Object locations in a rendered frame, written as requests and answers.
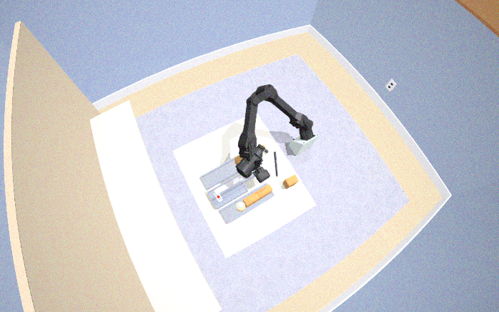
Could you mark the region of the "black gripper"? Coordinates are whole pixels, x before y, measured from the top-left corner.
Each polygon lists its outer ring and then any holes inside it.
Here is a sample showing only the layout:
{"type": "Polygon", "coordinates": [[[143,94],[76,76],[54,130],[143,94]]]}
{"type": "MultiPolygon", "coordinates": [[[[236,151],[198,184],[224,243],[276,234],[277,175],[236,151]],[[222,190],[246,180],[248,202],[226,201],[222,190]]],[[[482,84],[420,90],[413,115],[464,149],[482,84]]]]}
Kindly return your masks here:
{"type": "Polygon", "coordinates": [[[263,168],[263,166],[260,166],[260,165],[262,165],[262,161],[263,161],[263,159],[261,160],[260,163],[255,164],[255,171],[252,173],[256,177],[256,179],[259,183],[262,183],[265,180],[267,180],[268,178],[270,178],[270,174],[267,171],[267,169],[265,170],[263,168]]]}

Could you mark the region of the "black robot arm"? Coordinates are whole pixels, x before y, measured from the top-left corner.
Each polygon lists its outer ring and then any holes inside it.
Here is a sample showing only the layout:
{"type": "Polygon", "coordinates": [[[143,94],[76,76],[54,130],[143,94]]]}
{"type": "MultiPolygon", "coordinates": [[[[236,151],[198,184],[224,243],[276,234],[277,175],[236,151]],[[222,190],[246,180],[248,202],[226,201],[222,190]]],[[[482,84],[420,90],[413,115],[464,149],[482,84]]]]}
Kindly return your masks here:
{"type": "Polygon", "coordinates": [[[239,156],[242,160],[235,167],[237,168],[237,172],[245,178],[251,176],[251,172],[255,171],[255,164],[261,162],[263,152],[266,149],[261,144],[257,146],[257,137],[255,134],[258,104],[263,101],[272,103],[290,118],[289,123],[299,130],[301,140],[309,141],[316,136],[312,131],[312,126],[314,126],[313,121],[289,106],[288,103],[279,97],[277,90],[271,84],[258,86],[257,91],[252,93],[246,100],[244,128],[238,141],[239,156]],[[249,154],[244,153],[244,151],[249,152],[249,154]]]}

